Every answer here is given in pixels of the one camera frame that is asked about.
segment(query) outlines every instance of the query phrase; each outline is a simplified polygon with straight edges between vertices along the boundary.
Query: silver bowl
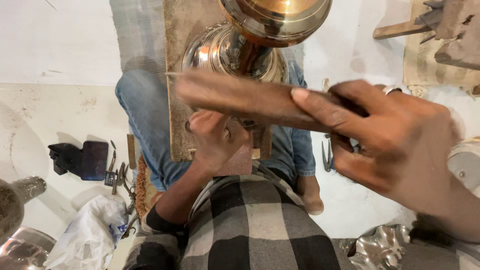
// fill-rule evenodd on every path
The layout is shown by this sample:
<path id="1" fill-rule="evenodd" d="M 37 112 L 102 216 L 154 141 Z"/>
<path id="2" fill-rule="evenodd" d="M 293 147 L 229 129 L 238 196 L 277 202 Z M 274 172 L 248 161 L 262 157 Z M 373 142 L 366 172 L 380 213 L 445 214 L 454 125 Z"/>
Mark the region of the silver bowl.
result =
<path id="1" fill-rule="evenodd" d="M 381 225 L 359 237 L 350 261 L 359 270 L 399 270 L 410 230 L 400 224 Z"/>
<path id="2" fill-rule="evenodd" d="M 0 269 L 44 270 L 43 263 L 56 242 L 41 231 L 20 227 L 0 246 Z"/>

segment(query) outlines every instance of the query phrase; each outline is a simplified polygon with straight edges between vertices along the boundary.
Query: ring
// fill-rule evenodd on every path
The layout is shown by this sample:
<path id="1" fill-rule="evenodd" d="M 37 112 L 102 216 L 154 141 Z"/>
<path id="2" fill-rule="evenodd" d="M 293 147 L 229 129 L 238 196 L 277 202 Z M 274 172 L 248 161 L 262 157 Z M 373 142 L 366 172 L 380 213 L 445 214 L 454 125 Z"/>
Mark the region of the ring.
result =
<path id="1" fill-rule="evenodd" d="M 392 91 L 400 91 L 402 92 L 402 89 L 398 86 L 385 86 L 385 88 L 382 90 L 385 95 L 387 96 L 388 94 L 390 94 Z"/>

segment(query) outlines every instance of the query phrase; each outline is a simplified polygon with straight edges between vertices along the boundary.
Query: bare foot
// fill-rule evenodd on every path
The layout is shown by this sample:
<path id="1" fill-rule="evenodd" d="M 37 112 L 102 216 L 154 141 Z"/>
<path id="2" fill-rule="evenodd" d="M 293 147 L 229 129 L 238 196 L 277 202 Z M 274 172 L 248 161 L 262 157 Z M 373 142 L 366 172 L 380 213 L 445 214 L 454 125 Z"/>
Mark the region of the bare foot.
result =
<path id="1" fill-rule="evenodd" d="M 318 216 L 324 211 L 324 202 L 320 199 L 320 186 L 314 176 L 297 177 L 297 190 L 310 215 Z"/>

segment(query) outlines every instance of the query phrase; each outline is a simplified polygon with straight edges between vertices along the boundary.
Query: blue jeans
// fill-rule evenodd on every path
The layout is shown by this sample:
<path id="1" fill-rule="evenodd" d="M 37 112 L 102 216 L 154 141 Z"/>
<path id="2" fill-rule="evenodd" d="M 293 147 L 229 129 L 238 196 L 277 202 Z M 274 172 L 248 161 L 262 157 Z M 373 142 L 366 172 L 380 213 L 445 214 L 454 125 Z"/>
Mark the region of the blue jeans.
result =
<path id="1" fill-rule="evenodd" d="M 306 87 L 296 63 L 289 68 L 290 83 Z M 191 162 L 173 162 L 170 157 L 168 92 L 152 74 L 132 70 L 123 74 L 115 94 L 128 115 L 133 134 L 142 146 L 150 169 L 150 181 L 158 191 L 166 191 L 190 167 Z M 315 175 L 310 131 L 274 126 L 272 158 L 260 161 L 268 168 L 281 170 L 290 180 Z"/>

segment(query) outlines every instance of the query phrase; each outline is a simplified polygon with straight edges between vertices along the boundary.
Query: plastic bag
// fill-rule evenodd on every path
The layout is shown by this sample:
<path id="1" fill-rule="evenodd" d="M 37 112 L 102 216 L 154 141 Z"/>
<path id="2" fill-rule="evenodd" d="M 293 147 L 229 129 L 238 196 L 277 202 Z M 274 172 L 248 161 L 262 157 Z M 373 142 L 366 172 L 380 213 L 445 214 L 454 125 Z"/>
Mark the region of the plastic bag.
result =
<path id="1" fill-rule="evenodd" d="M 127 222 L 124 202 L 98 195 L 80 209 L 44 266 L 51 270 L 105 270 Z"/>

